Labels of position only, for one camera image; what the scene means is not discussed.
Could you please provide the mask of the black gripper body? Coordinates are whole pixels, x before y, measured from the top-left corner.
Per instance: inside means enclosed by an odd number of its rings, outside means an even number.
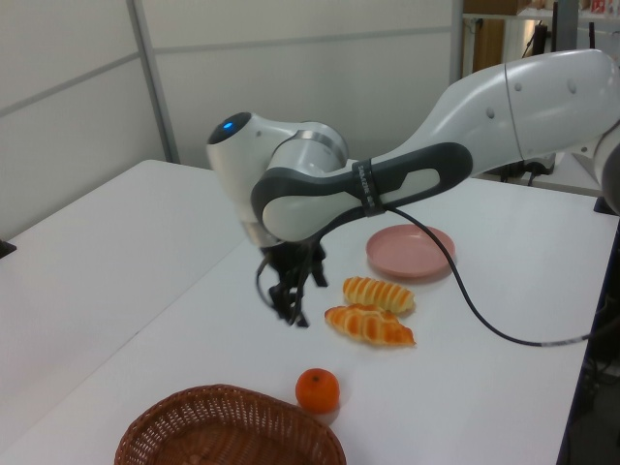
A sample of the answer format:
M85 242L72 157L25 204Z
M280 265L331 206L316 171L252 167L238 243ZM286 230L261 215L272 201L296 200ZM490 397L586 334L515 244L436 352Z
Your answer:
M321 266L326 252L317 241L280 242L275 246L261 248L267 263L276 271L280 282L288 287L302 287L312 267Z

